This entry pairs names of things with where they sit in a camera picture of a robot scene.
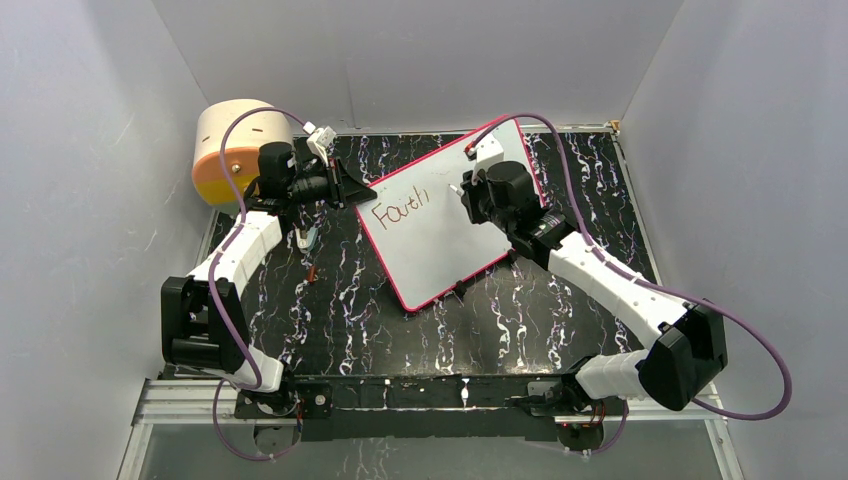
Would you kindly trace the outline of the pink framed whiteboard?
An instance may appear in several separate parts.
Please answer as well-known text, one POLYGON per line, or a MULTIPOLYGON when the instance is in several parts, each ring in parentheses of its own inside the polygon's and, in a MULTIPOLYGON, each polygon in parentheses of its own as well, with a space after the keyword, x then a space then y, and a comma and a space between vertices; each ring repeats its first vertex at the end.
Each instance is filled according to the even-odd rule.
POLYGON ((376 198, 357 216, 401 307, 416 312, 505 258, 506 236, 490 223, 468 219, 455 188, 474 164, 466 147, 497 141, 505 157, 530 169, 531 157, 517 121, 487 137, 473 130, 372 182, 376 198))

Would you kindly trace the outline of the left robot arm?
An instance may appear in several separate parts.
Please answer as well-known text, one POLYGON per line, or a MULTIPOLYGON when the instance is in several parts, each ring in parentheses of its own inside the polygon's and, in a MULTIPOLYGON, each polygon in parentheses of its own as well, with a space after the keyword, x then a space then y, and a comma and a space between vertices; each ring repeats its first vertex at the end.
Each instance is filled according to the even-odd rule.
POLYGON ((164 360, 224 380, 266 414, 292 414, 300 402, 293 374, 285 362, 252 345, 242 294, 301 206, 322 201, 342 209, 376 197, 335 160, 301 162, 285 141, 260 146, 258 175, 241 196, 245 212, 200 265, 162 285, 164 360))

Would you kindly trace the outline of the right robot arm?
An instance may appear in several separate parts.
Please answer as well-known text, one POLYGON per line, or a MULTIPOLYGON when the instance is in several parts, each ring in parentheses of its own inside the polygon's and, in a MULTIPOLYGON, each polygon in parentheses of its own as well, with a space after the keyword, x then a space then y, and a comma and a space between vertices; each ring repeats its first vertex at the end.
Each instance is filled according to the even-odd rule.
POLYGON ((597 246, 561 211, 542 205, 523 164, 469 170, 457 191, 472 223, 496 226, 516 254, 582 290, 642 346, 578 360, 559 384, 530 395, 531 406, 587 414, 610 397, 650 398, 680 411, 727 366, 717 312, 641 285, 640 276, 615 258, 597 258, 597 246))

